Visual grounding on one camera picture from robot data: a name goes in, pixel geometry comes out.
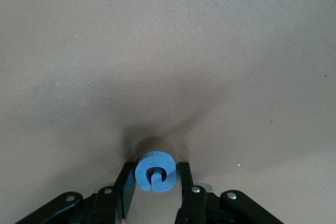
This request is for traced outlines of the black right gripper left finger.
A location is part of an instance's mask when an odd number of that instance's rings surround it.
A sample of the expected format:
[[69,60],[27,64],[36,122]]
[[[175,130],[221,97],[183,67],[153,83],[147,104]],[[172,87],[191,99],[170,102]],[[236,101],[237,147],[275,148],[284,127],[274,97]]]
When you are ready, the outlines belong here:
[[47,202],[18,223],[121,223],[135,191],[135,163],[126,162],[112,186],[87,198],[69,191]]

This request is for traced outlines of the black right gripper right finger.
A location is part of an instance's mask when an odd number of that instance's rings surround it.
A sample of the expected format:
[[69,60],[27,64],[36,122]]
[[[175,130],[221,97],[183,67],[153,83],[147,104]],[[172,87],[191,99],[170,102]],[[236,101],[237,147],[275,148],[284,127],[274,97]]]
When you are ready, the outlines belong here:
[[228,190],[216,196],[195,185],[188,162],[179,162],[177,171],[182,186],[182,204],[175,223],[282,223],[239,190]]

